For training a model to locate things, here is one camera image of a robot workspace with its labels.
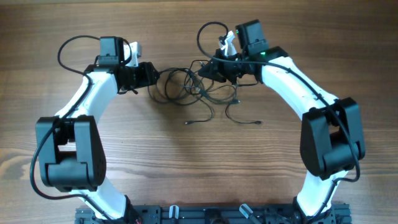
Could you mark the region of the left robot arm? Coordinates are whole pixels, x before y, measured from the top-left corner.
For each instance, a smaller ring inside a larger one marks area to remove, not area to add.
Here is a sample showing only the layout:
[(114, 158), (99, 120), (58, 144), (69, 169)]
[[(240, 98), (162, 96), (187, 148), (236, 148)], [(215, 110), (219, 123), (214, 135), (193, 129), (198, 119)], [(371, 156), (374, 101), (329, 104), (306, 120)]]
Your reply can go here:
[(100, 53), (79, 72), (82, 83), (72, 99), (54, 116), (36, 122), (30, 184), (48, 200), (80, 198), (101, 223), (141, 223), (128, 196), (106, 178), (97, 124), (116, 95), (155, 85), (160, 74), (152, 63), (138, 61), (138, 42), (115, 36), (98, 41)]

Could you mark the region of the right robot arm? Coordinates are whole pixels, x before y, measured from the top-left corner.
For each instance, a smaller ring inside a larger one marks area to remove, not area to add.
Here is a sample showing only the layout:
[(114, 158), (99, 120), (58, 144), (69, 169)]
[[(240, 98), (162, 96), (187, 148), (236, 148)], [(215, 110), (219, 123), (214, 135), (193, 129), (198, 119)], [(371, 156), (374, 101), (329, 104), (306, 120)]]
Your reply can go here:
[(360, 109), (352, 98), (339, 99), (309, 79), (281, 47), (270, 47), (259, 20), (226, 30), (219, 48), (199, 76), (233, 84), (253, 75), (274, 90), (301, 120), (300, 156), (307, 169), (295, 198), (302, 223), (318, 222), (329, 214), (341, 182), (357, 182), (365, 157)]

